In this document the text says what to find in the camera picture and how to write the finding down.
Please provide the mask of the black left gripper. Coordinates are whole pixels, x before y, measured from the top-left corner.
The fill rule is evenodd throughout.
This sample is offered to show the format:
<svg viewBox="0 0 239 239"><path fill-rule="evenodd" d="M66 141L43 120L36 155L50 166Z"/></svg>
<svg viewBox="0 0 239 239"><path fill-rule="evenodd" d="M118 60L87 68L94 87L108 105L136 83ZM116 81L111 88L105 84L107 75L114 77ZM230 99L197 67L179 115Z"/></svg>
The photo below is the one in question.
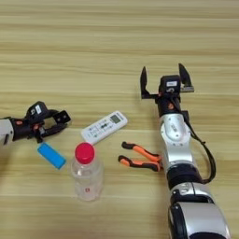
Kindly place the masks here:
<svg viewBox="0 0 239 239"><path fill-rule="evenodd" d="M58 114L59 111L55 109L47 109L43 112L43 120L52 118ZM13 127L13 140L18 141L20 139L35 138L37 143L43 142L43 137L52 136L58 134L66 128L65 123L59 123L46 129L42 127L45 122L43 120L32 121L29 119L14 119L11 118L10 122Z"/></svg>

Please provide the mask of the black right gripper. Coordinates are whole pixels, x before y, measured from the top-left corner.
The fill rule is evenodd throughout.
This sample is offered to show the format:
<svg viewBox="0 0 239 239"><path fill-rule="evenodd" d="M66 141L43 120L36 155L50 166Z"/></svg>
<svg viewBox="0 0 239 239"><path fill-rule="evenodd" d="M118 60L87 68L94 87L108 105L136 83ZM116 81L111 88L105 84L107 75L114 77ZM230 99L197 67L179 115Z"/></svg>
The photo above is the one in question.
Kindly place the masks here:
<svg viewBox="0 0 239 239"><path fill-rule="evenodd" d="M179 75L181 77L181 81L185 87L159 87L158 93L151 94L147 90L147 69L144 66L140 76L140 90L141 90L141 98L142 99L153 99L155 104L158 106L159 116L162 117L166 114L176 114L182 113L180 108L180 94L185 92L194 92L194 87L191 84L190 74L187 71L186 67L180 63L178 65Z"/></svg>

